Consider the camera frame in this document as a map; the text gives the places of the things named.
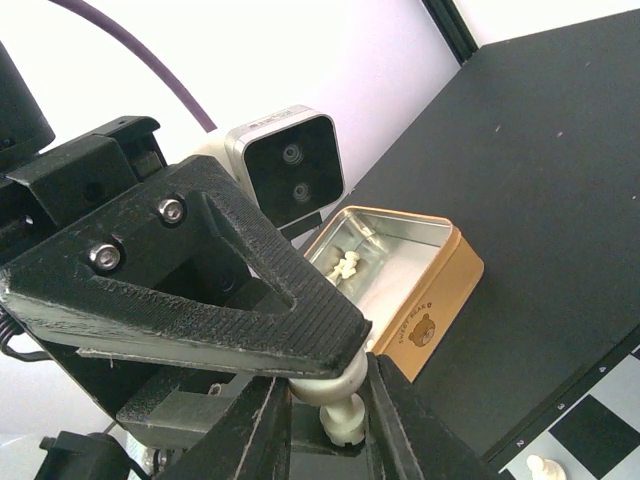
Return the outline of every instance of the open metal box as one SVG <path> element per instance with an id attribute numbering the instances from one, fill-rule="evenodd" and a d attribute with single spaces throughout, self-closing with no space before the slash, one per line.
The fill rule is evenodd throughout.
<path id="1" fill-rule="evenodd" d="M 351 206 L 341 210 L 305 257 L 329 275 L 346 252 L 356 274 L 336 287 L 373 323 L 368 351 L 389 355 L 413 381 L 484 270 L 445 218 Z"/>

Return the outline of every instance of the camera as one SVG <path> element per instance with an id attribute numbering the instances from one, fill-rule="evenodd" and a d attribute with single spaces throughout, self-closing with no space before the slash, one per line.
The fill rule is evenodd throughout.
<path id="1" fill-rule="evenodd" d="M 195 153 L 215 157 L 277 228 L 318 212 L 344 191 L 333 120 L 303 105 L 218 129 Z"/>

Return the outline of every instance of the bear face illustration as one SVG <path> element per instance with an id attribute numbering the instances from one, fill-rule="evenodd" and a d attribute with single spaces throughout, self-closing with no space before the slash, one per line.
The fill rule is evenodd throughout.
<path id="1" fill-rule="evenodd" d="M 424 347 L 431 341 L 435 332 L 436 324 L 433 323 L 429 314 L 425 313 L 422 320 L 420 320 L 413 329 L 413 332 L 409 334 L 409 340 L 411 340 L 416 347 Z"/>

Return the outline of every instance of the black table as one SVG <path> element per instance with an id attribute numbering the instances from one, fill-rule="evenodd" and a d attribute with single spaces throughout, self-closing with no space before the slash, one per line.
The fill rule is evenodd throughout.
<path id="1" fill-rule="evenodd" d="M 483 47 L 342 202 L 485 261 L 415 382 L 479 454 L 640 323 L 639 154 L 640 10 Z"/>

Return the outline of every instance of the white wall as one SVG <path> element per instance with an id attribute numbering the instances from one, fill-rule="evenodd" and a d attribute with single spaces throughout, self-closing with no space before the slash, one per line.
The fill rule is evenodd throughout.
<path id="1" fill-rule="evenodd" d="M 294 103 L 333 116 L 348 189 L 458 70 L 420 0 L 90 3 L 135 32 L 219 124 Z M 131 114 L 160 121 L 170 160 L 200 142 L 182 105 L 107 35 L 43 0 L 0 7 L 0 38 L 59 141 Z M 0 433 L 107 423 L 55 365 L 0 358 Z"/>
<path id="2" fill-rule="evenodd" d="M 640 0 L 454 0 L 479 45 L 640 8 Z"/>

